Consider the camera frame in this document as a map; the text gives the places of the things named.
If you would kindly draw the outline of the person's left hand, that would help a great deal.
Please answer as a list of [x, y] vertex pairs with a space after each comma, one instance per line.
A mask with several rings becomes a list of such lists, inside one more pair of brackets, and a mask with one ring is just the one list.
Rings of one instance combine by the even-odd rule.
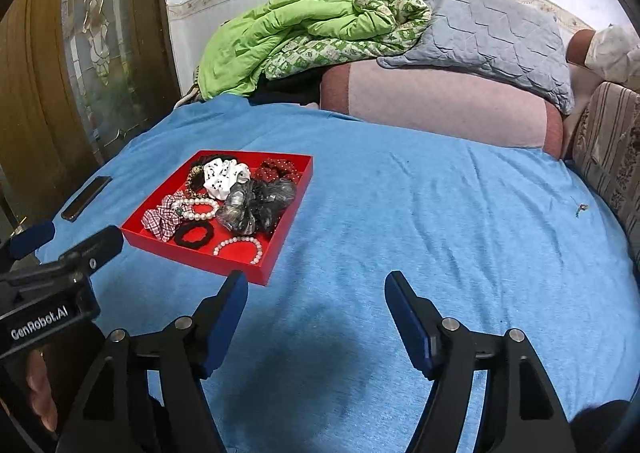
[[40, 350], [32, 350], [26, 360], [26, 383], [32, 411], [47, 431], [53, 433], [58, 425], [58, 409], [52, 398], [47, 364]]

